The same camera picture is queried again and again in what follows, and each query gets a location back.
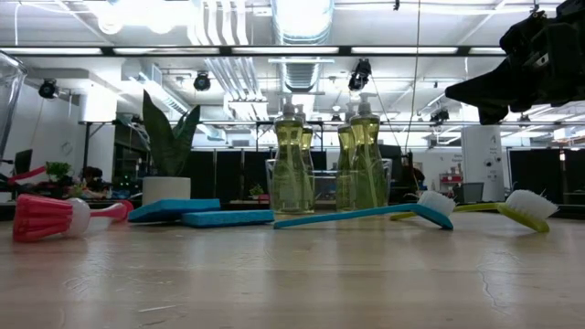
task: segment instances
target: pump dispenser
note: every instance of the pump dispenser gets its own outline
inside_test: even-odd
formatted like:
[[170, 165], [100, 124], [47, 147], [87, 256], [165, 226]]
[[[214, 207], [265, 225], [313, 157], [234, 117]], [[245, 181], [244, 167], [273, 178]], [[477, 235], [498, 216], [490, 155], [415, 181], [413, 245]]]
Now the pump dispenser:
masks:
[[354, 107], [357, 104], [355, 102], [349, 102], [347, 104], [346, 123], [337, 128], [337, 135], [339, 137], [339, 159], [337, 160], [335, 184], [335, 205], [337, 211], [350, 211], [355, 207], [355, 195], [351, 179], [351, 163], [354, 152], [356, 151], [356, 141], [349, 120], [356, 114]]
[[303, 120], [294, 114], [292, 95], [286, 96], [282, 116], [274, 120], [278, 151], [272, 178], [271, 206], [277, 213], [305, 213], [308, 176], [301, 155]]
[[307, 115], [303, 112], [303, 105], [294, 105], [296, 116], [303, 120], [303, 137], [301, 138], [301, 156], [308, 177], [308, 184], [303, 189], [303, 199], [307, 200], [306, 212], [314, 212], [314, 166], [311, 158], [311, 141], [313, 140], [313, 127], [306, 123]]
[[356, 208], [383, 207], [387, 201], [386, 179], [382, 156], [378, 149], [380, 118], [372, 114], [368, 97], [376, 94], [362, 92], [357, 115], [350, 124], [356, 140], [356, 151], [352, 160]]

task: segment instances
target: snake plant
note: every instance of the snake plant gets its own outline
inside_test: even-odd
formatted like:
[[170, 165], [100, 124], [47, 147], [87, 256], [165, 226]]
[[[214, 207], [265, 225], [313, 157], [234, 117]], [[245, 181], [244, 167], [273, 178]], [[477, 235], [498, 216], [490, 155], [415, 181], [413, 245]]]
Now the snake plant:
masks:
[[150, 152], [159, 176], [179, 176], [191, 152], [193, 136], [199, 123], [201, 110], [183, 114], [175, 127], [171, 127], [166, 115], [154, 105], [150, 95], [144, 92], [144, 128], [150, 137]]

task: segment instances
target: fluorescent light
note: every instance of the fluorescent light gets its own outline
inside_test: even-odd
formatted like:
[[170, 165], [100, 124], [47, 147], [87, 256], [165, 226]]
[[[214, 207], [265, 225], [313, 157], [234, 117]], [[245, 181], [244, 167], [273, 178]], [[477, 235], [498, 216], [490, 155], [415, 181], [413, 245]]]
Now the fluorescent light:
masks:
[[333, 64], [331, 58], [268, 58], [271, 64]]
[[336, 54], [339, 47], [235, 47], [234, 54]]
[[[454, 54], [457, 47], [419, 47], [419, 54]], [[416, 47], [352, 47], [352, 54], [416, 54]]]
[[114, 48], [118, 55], [217, 55], [219, 48]]
[[11, 55], [101, 55], [99, 48], [1, 48]]
[[256, 125], [253, 121], [203, 121], [202, 124], [210, 125]]
[[501, 48], [472, 48], [470, 54], [475, 55], [502, 55], [505, 51]]

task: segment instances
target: wooden table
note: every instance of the wooden table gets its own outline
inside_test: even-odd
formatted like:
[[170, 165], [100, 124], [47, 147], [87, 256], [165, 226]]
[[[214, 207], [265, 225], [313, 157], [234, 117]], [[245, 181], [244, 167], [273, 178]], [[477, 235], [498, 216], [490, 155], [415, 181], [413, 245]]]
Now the wooden table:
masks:
[[272, 230], [114, 227], [13, 244], [0, 328], [582, 328], [585, 223], [491, 214]]

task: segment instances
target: blue sponge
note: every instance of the blue sponge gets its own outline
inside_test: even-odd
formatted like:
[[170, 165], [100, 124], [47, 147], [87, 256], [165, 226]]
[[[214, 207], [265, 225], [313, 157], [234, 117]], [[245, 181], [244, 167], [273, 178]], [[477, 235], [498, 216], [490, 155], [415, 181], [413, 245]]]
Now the blue sponge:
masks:
[[131, 223], [172, 222], [185, 213], [220, 210], [219, 199], [165, 199], [139, 207], [128, 215]]
[[193, 228], [219, 228], [267, 224], [274, 221], [272, 210], [210, 211], [183, 214], [181, 222]]

